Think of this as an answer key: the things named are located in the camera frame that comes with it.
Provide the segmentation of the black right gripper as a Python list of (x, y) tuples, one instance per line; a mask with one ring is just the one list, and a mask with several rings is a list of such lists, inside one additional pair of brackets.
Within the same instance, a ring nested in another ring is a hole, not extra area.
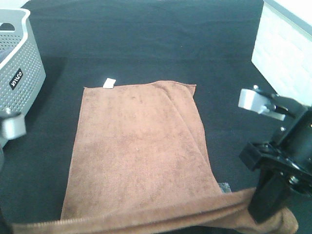
[(263, 223), (285, 207), (292, 193), (312, 193), (312, 108), (289, 97), (270, 97), (284, 125), (268, 141), (249, 142), (239, 157), (260, 177), (248, 212)]

